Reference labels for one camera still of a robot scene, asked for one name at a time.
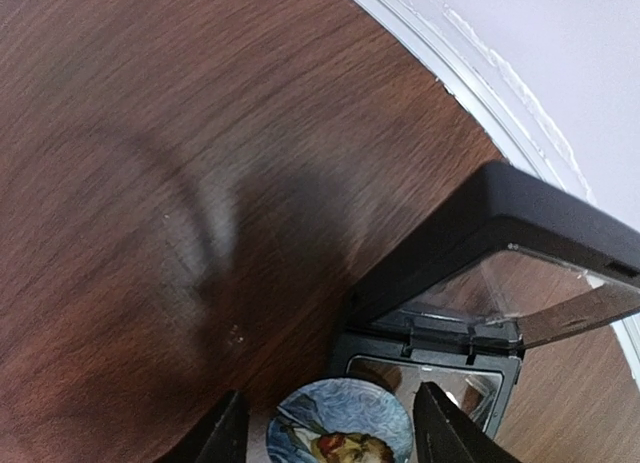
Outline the small black brooch box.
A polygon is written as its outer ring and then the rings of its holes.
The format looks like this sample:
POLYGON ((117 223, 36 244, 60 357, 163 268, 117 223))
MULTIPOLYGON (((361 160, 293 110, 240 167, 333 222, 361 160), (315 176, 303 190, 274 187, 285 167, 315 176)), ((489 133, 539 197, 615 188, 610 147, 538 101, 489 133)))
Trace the small black brooch box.
POLYGON ((329 361, 409 397, 436 381, 494 436, 528 350, 639 310, 639 234, 482 165, 349 290, 329 361))

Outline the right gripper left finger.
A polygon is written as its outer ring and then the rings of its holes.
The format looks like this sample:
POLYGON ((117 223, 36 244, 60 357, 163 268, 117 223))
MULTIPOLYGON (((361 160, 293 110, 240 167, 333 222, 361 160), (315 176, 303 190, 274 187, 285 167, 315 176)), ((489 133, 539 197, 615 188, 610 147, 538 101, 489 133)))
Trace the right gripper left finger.
POLYGON ((227 392, 167 452, 168 462, 245 462, 249 406, 239 391, 227 392))

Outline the round silver brooch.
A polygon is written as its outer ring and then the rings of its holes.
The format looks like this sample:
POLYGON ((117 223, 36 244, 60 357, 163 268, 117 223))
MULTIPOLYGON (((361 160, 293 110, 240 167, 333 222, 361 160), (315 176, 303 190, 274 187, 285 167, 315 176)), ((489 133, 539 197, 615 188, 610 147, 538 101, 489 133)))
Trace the round silver brooch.
POLYGON ((381 386, 326 378, 278 404, 266 447, 273 462, 407 462, 413 426, 402 403, 381 386))

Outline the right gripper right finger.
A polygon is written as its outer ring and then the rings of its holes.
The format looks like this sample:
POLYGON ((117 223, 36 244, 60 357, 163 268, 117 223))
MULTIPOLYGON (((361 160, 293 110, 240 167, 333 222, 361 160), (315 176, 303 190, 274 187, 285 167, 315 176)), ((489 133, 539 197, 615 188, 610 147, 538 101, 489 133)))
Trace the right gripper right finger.
POLYGON ((520 463, 489 438, 434 382, 422 383, 413 407, 420 463, 520 463))

